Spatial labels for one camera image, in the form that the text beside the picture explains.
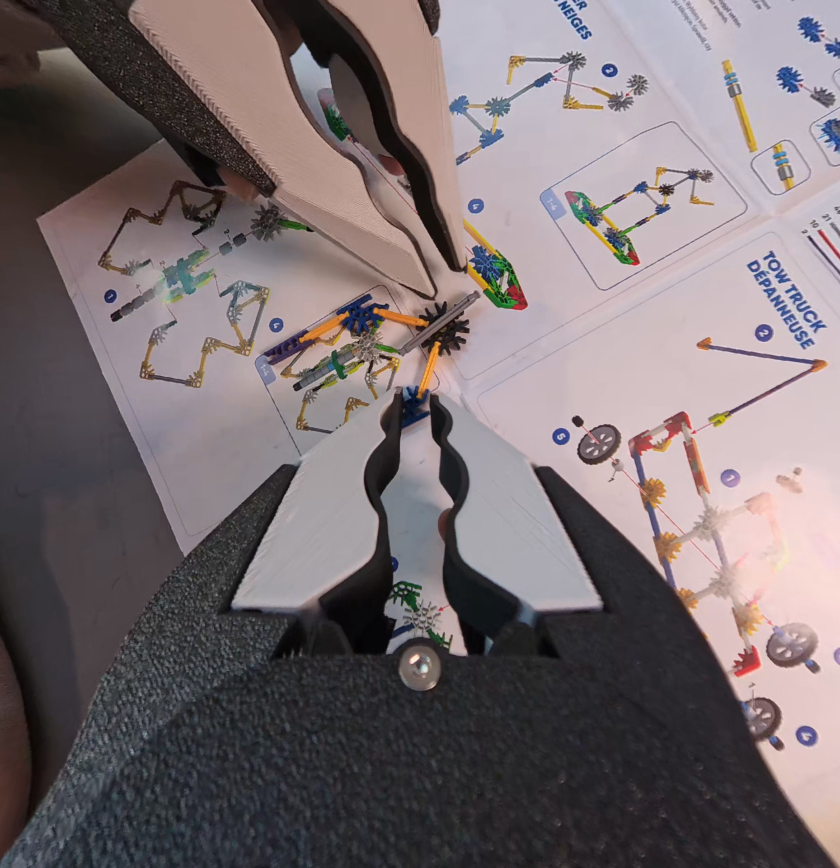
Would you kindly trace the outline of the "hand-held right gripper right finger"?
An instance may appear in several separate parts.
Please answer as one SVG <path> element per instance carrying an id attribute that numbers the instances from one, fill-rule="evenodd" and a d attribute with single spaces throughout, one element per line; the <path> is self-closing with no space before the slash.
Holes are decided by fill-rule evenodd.
<path id="1" fill-rule="evenodd" d="M 443 577 L 455 612 L 601 609 L 527 457 L 451 398 L 432 396 L 430 407 L 439 479 L 453 500 Z"/>

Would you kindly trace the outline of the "person's left forearm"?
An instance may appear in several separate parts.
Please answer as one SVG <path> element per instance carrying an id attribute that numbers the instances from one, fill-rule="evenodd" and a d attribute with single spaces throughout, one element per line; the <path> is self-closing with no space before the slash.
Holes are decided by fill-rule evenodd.
<path id="1" fill-rule="evenodd" d="M 34 2 L 0 1 L 0 89 L 16 87 L 36 74 L 40 52 L 64 47 Z"/>

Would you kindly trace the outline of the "grey desk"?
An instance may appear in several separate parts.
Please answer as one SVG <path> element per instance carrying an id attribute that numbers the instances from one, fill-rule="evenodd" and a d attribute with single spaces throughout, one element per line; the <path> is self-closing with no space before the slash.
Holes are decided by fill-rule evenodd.
<path id="1" fill-rule="evenodd" d="M 0 629 L 33 807 L 183 557 L 36 220 L 155 140 L 67 49 L 0 90 Z"/>

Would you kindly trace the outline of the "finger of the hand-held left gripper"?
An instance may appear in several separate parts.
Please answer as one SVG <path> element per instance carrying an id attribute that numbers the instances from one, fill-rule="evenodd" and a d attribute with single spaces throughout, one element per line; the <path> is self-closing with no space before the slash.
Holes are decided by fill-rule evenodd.
<path id="1" fill-rule="evenodd" d="M 273 180 L 278 205 L 392 281 L 433 293 L 414 242 L 380 213 L 361 168 L 306 113 L 251 1 L 137 1 L 128 16 Z"/>
<path id="2" fill-rule="evenodd" d="M 303 43 L 329 72 L 350 134 L 396 162 L 414 209 L 447 266 L 467 268 L 437 2 L 258 2 L 293 52 Z"/>

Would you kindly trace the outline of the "white instruction sheet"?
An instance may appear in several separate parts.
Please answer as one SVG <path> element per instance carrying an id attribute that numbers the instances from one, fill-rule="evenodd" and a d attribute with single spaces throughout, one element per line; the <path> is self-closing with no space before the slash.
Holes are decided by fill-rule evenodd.
<path id="1" fill-rule="evenodd" d="M 840 866 L 840 2 L 453 2 L 469 272 L 451 395 L 669 582 Z M 184 552 L 279 463 L 421 381 L 419 300 L 200 189 L 157 145 L 38 220 Z"/>

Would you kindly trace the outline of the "grey toy rod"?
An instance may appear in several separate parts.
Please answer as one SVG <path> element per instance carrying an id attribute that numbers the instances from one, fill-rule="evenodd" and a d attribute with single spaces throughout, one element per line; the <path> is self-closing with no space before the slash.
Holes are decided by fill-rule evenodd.
<path id="1" fill-rule="evenodd" d="M 426 309 L 421 323 L 416 326 L 417 334 L 397 351 L 398 354 L 405 356 L 418 346 L 430 350 L 435 343 L 439 343 L 439 350 L 447 355 L 458 352 L 467 343 L 466 336 L 470 332 L 466 311 L 479 297 L 480 292 L 474 291 L 452 307 L 445 301 L 442 306 L 435 303 L 435 311 Z"/>

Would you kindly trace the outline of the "blue yellow toy rod model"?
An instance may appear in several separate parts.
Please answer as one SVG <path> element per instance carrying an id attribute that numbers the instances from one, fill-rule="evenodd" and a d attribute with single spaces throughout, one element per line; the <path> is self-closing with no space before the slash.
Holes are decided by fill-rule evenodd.
<path id="1" fill-rule="evenodd" d="M 393 311 L 388 305 L 375 302 L 368 293 L 340 307 L 320 325 L 299 331 L 264 352 L 263 359 L 275 367 L 281 377 L 292 380 L 292 389 L 302 398 L 296 429 L 325 435 L 331 433 L 330 429 L 310 425 L 306 409 L 323 389 L 335 386 L 355 373 L 363 375 L 372 398 L 377 399 L 378 378 L 385 372 L 394 376 L 409 354 L 400 356 L 397 351 L 403 345 L 396 348 L 382 341 L 382 326 L 387 322 L 409 326 L 414 328 L 415 336 L 416 326 L 424 314 L 415 317 Z M 403 398 L 403 427 L 414 425 L 430 415 L 427 400 L 431 393 L 431 378 L 442 353 L 439 347 L 439 343 L 430 350 L 417 347 L 427 350 L 427 362 L 419 385 L 409 386 Z"/>

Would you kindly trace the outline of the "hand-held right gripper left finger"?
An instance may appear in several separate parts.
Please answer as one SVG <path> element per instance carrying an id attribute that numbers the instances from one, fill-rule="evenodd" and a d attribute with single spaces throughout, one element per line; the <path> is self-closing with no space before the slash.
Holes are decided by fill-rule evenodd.
<path id="1" fill-rule="evenodd" d="M 306 452 L 231 606 L 380 611 L 394 570 L 382 493 L 399 469 L 403 391 Z"/>

